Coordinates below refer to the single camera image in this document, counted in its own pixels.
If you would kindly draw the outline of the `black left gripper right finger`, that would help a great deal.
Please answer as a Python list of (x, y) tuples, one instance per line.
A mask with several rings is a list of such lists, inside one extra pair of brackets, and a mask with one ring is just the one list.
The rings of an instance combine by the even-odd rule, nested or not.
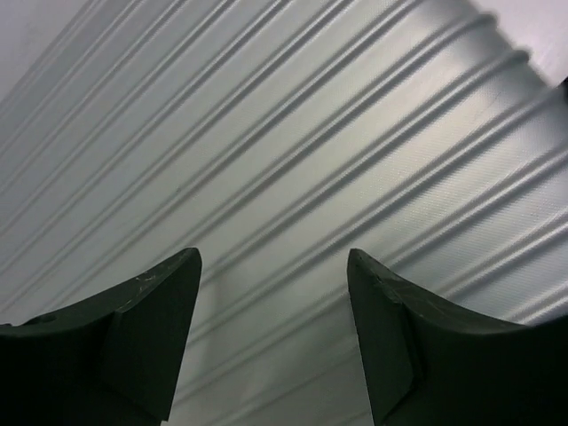
[(375, 424), (566, 424), (566, 318), (525, 326), (474, 312), (360, 249), (347, 279)]

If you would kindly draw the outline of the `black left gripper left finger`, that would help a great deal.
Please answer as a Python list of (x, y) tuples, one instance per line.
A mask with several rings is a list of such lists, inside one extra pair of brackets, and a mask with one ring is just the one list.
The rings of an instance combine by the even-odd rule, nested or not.
[(2, 325), (2, 424), (166, 422), (201, 267), (185, 248), (95, 296)]

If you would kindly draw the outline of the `grey suitcase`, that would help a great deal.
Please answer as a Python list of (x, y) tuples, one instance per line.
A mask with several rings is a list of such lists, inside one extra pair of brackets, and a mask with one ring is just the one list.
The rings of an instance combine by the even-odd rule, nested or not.
[(173, 425), (368, 425), (350, 249), (567, 311), (567, 106), (468, 1), (45, 1), (1, 95), (1, 318), (185, 247)]

